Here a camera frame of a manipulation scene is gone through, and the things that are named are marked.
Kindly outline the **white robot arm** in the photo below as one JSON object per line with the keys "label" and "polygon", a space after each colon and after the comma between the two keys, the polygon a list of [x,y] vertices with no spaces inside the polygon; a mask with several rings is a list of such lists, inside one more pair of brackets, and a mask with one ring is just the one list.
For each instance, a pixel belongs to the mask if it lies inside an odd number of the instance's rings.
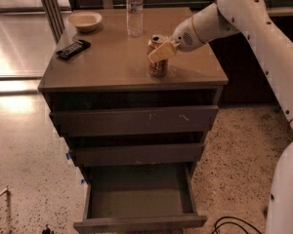
{"label": "white robot arm", "polygon": [[[216,0],[180,23],[148,60],[191,52],[237,32],[247,40],[293,130],[293,42],[272,22],[264,0]],[[293,141],[274,171],[265,234],[293,234]]]}

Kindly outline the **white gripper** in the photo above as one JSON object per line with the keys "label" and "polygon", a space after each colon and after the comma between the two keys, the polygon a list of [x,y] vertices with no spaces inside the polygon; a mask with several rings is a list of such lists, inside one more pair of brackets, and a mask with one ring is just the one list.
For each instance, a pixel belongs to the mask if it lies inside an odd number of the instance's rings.
{"label": "white gripper", "polygon": [[173,40],[165,41],[147,57],[152,63],[156,63],[174,56],[178,49],[182,52],[192,52],[205,44],[199,33],[199,25],[194,17],[186,19],[174,30]]}

